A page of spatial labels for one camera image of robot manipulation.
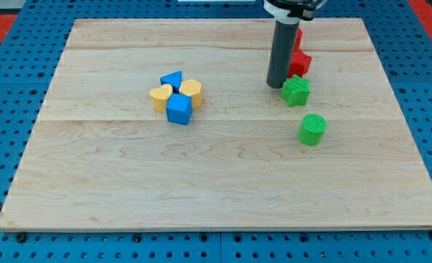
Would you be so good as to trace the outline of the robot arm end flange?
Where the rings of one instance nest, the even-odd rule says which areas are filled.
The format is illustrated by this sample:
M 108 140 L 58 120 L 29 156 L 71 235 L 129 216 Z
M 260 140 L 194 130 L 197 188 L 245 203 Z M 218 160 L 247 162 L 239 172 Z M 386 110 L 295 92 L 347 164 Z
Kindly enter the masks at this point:
M 313 20 L 327 0 L 264 0 L 263 8 L 277 22 L 292 25 L 300 20 Z

